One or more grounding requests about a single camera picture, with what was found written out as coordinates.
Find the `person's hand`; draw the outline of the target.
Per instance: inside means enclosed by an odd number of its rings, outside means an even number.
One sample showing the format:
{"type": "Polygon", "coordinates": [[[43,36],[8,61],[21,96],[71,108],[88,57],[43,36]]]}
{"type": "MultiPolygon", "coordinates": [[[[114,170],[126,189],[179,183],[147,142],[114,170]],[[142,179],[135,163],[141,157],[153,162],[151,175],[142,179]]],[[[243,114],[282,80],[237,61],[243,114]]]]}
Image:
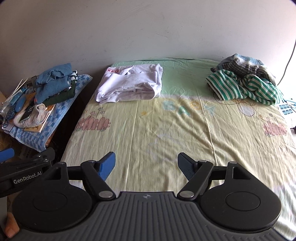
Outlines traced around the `person's hand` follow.
{"type": "Polygon", "coordinates": [[[4,228],[4,233],[8,238],[14,237],[18,232],[20,231],[20,228],[16,222],[15,217],[11,212],[7,212],[7,218],[6,218],[6,225],[4,228]]]}

